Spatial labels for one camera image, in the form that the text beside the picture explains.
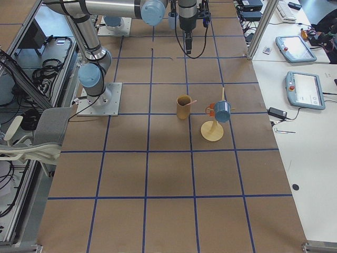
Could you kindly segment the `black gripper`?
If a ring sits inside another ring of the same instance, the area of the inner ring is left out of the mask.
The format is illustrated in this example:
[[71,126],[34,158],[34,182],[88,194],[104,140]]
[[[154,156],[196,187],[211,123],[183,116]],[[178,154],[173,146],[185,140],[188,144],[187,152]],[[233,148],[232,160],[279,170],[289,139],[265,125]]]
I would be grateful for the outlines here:
[[192,32],[191,31],[184,31],[184,44],[185,44],[185,54],[191,54],[192,51]]
[[169,17],[176,17],[177,16],[177,10],[176,10],[176,0],[170,0],[170,12],[168,14]]

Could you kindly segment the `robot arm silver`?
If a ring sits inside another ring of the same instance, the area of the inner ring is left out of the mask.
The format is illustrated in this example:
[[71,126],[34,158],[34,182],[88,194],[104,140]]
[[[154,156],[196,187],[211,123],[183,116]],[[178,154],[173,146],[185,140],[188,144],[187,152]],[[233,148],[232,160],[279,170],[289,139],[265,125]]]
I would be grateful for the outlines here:
[[108,2],[107,26],[122,25],[122,17],[141,19],[150,26],[157,26],[163,19],[168,1],[113,1]]
[[87,95],[88,108],[104,106],[112,96],[105,84],[112,57],[101,45],[91,21],[92,15],[110,17],[116,25],[120,25],[126,17],[156,26],[162,21],[167,6],[171,5],[171,12],[179,15],[177,20],[180,21],[187,53],[190,54],[192,31],[200,13],[196,1],[44,1],[44,4],[70,20],[77,39],[84,47],[88,62],[80,67],[78,77]]

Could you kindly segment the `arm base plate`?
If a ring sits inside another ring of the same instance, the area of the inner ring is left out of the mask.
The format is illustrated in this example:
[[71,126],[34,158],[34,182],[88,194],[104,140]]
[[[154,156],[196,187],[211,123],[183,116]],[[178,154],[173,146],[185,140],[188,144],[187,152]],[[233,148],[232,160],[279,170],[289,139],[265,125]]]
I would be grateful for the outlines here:
[[122,83],[106,83],[105,92],[98,98],[89,96],[80,100],[77,106],[79,116],[118,116]]
[[132,19],[129,17],[122,17],[119,26],[109,26],[112,22],[109,17],[103,16],[101,23],[97,26],[98,36],[129,36],[131,30]]

